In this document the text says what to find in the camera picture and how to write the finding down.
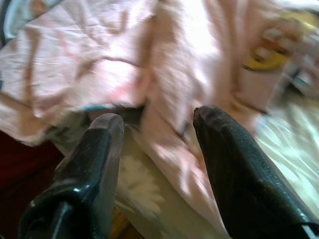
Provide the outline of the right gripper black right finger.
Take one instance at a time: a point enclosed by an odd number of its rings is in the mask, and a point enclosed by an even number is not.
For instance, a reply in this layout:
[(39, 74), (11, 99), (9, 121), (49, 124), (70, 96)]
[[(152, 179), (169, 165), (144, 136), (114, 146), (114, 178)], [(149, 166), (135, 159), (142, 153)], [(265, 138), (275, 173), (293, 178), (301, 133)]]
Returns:
[(220, 215), (232, 238), (318, 238), (318, 219), (232, 116), (218, 107), (198, 107), (194, 129)]

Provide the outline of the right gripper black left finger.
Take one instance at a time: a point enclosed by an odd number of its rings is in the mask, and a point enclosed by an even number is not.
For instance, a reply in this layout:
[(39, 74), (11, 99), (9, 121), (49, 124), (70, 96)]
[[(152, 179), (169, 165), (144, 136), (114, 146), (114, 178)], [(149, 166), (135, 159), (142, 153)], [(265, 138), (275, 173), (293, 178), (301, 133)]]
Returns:
[(92, 121), (55, 169), (51, 184), (24, 211), (19, 238), (109, 238), (124, 129), (117, 114)]

